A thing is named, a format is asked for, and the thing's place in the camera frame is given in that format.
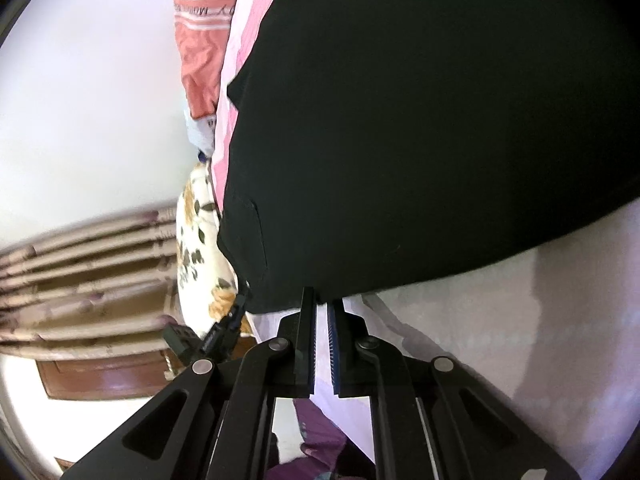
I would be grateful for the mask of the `floral cream pillow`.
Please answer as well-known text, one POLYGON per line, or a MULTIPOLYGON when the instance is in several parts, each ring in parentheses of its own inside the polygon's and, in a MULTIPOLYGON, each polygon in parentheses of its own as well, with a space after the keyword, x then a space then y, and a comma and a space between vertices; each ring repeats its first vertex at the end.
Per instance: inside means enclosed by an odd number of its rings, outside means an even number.
POLYGON ((182 316, 198 336, 229 314, 238 279, 217 237, 220 214, 209 164, 189 174, 176 207, 177 284, 182 316))

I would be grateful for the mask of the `brown wooden bed frame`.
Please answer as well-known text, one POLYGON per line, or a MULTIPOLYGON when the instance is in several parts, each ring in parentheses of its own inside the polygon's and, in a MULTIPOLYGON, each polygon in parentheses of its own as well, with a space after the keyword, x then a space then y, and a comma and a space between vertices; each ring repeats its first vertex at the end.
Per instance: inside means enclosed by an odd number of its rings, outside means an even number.
POLYGON ((154 396, 184 369, 170 347, 114 358, 37 361, 36 365, 47 396, 65 401, 154 396))

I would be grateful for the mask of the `black pants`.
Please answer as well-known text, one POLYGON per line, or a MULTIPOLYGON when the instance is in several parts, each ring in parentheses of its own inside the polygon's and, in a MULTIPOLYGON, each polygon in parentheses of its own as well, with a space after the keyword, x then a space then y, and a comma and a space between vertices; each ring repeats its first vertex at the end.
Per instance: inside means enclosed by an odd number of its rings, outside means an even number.
POLYGON ((469 272, 639 195, 639 0, 273 0, 218 244, 252 313, 469 272))

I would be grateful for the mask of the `beige floral curtain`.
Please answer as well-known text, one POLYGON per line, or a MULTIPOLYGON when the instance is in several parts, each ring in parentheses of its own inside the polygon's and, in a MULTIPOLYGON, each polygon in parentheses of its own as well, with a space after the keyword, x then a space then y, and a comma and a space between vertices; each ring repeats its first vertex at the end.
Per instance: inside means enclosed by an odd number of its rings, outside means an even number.
POLYGON ((1 255, 1 352, 35 361, 166 349, 183 321, 176 210, 121 214, 1 255))

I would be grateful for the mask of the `orange plaid folded quilt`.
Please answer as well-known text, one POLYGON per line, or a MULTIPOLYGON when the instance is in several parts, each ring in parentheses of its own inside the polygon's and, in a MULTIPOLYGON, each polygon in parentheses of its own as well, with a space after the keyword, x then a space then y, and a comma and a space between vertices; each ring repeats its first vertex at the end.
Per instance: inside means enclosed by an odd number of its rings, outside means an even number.
POLYGON ((236 0, 172 0, 175 40, 186 105, 186 134, 209 158, 215 148, 217 107, 236 0))

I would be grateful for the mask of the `pink striped bed sheet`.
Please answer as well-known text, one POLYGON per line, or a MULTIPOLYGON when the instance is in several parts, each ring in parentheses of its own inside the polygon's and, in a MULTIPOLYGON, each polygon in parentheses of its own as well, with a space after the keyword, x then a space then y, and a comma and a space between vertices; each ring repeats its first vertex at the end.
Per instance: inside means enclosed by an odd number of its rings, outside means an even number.
MULTIPOLYGON (((224 209, 238 112, 229 84, 273 0, 236 0, 214 174, 224 209)), ((572 466, 638 477, 639 195, 589 226, 481 268, 341 299, 405 356, 450 356, 572 466)), ((285 312, 253 313, 269 337, 285 312)))

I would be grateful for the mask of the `purple cloth below bed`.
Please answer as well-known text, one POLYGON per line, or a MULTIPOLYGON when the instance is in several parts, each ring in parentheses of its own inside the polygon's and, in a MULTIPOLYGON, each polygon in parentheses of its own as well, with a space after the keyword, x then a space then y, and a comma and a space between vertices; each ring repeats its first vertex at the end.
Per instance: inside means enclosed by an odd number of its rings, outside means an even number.
POLYGON ((343 479, 346 436, 311 400, 277 400, 265 479, 343 479))

